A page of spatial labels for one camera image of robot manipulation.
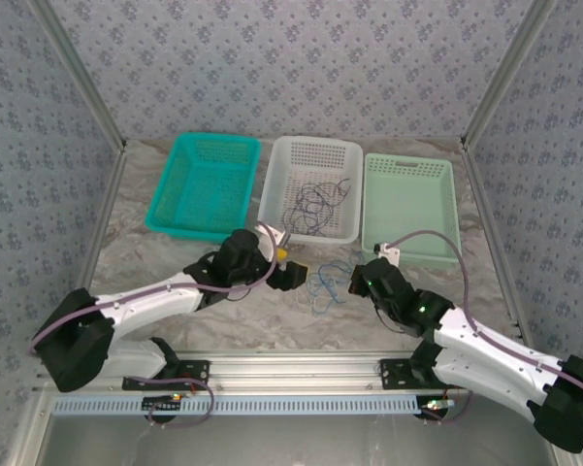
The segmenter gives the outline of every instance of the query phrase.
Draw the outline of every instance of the gray fabric surface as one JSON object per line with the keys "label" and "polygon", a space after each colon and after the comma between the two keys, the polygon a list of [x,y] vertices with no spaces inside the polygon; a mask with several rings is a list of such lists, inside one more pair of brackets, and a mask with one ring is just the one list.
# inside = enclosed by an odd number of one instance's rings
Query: gray fabric surface
{"label": "gray fabric surface", "polygon": [[[382,152],[447,159],[453,163],[464,258],[470,270],[472,313],[498,331],[510,334],[509,317],[492,259],[472,197],[463,159],[455,139],[439,142],[415,140],[356,140],[365,153]],[[247,225],[254,224],[273,140],[263,140]],[[129,290],[172,276],[195,262],[215,245],[173,240],[149,231],[144,218],[159,176],[166,163],[169,143],[130,141],[127,163],[110,223],[93,277],[95,294]],[[334,247],[294,246],[289,257],[306,263],[314,271],[334,258],[347,260],[359,242]],[[463,281],[459,267],[445,271],[404,268],[415,285],[461,302]],[[340,287],[344,304],[323,316],[308,305],[304,287],[281,293],[262,286],[241,302],[221,302],[191,316],[159,321],[136,332],[133,338],[152,335],[165,338],[176,349],[275,349],[275,350],[411,350],[419,341],[396,335],[384,328],[369,300],[349,296]],[[319,309],[327,299],[317,302]]]}

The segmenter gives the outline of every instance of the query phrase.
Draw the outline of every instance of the tangled wire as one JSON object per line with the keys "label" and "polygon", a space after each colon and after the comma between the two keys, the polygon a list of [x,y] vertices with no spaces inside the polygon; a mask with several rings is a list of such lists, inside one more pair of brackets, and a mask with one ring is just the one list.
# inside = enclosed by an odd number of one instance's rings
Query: tangled wire
{"label": "tangled wire", "polygon": [[332,219],[335,208],[347,197],[351,185],[345,178],[338,183],[304,183],[295,198],[295,205],[282,215],[282,223],[289,233],[308,236],[325,236],[321,230]]}
{"label": "tangled wire", "polygon": [[326,314],[333,305],[344,304],[344,300],[340,298],[340,292],[346,292],[353,268],[363,262],[362,253],[353,251],[349,254],[346,262],[335,259],[332,262],[320,265],[316,273],[309,274],[307,277],[308,303],[301,303],[296,295],[298,304],[300,306],[310,305],[312,313],[316,316]]}

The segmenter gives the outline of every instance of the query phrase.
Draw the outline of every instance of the blue cable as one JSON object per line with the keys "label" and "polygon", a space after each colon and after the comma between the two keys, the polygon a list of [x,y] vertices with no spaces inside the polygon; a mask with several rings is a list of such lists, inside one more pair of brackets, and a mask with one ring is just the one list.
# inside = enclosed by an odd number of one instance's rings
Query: blue cable
{"label": "blue cable", "polygon": [[[344,301],[339,299],[337,288],[341,284],[347,284],[351,280],[353,268],[364,262],[364,257],[360,251],[355,250],[349,254],[348,262],[344,260],[335,259],[332,262],[319,266],[316,274],[310,274],[307,277],[307,292],[310,296],[310,308],[312,313],[318,316],[324,315],[328,312],[333,304],[344,304]],[[323,270],[333,268],[340,271],[337,276],[324,273]],[[321,290],[326,289],[330,295],[330,300],[326,307],[318,310],[315,307],[316,299],[321,296]]]}

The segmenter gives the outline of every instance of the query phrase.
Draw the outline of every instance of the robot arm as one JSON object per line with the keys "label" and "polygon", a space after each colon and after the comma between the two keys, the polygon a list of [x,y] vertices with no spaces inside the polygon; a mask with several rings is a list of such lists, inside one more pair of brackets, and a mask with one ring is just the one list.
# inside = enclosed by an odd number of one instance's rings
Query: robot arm
{"label": "robot arm", "polygon": [[567,361],[522,346],[470,320],[463,309],[414,289],[397,267],[399,254],[376,246],[378,259],[354,270],[349,292],[370,297],[402,330],[423,342],[410,358],[414,378],[467,388],[519,413],[549,442],[583,449],[583,360]]}
{"label": "robot arm", "polygon": [[126,342],[122,337],[164,317],[200,311],[260,282],[282,291],[304,283],[306,267],[287,262],[282,270],[275,261],[287,237],[265,226],[257,230],[260,238],[235,230],[219,251],[163,282],[98,297],[84,288],[69,293],[32,343],[57,388],[73,391],[100,374],[153,377],[174,355],[170,347],[160,339]]}

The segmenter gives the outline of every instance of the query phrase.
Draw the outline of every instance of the wall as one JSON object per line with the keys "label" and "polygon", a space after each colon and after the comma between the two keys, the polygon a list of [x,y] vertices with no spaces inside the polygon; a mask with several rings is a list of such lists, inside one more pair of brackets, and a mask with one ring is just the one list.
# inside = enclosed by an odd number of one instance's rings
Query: wall
{"label": "wall", "polygon": [[473,152],[536,344],[583,356],[583,0],[559,2]]}
{"label": "wall", "polygon": [[531,0],[51,0],[127,138],[459,135]]}
{"label": "wall", "polygon": [[0,0],[0,464],[40,365],[27,341],[74,285],[113,154],[24,0]]}

